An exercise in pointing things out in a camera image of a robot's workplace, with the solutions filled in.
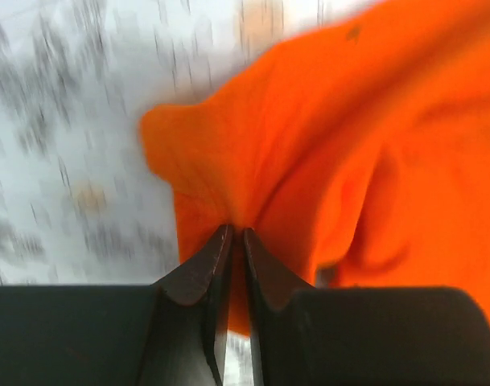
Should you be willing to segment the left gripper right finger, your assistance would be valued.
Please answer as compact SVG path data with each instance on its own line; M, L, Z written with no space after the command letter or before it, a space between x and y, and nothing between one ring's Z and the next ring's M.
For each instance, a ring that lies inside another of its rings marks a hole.
M294 301L314 287L286 267L257 233L243 233L253 379L256 385L320 385Z

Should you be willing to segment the orange t shirt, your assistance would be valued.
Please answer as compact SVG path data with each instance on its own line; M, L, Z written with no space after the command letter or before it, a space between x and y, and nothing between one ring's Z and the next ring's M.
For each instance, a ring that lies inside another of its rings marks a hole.
M490 321L490 1L386 1L140 122L179 256L252 228L304 280L449 285Z

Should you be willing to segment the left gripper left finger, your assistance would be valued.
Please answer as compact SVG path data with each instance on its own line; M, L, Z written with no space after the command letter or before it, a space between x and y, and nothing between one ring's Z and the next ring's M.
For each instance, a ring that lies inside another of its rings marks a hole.
M221 385L233 269L233 227L221 225L203 248L160 279L140 385Z

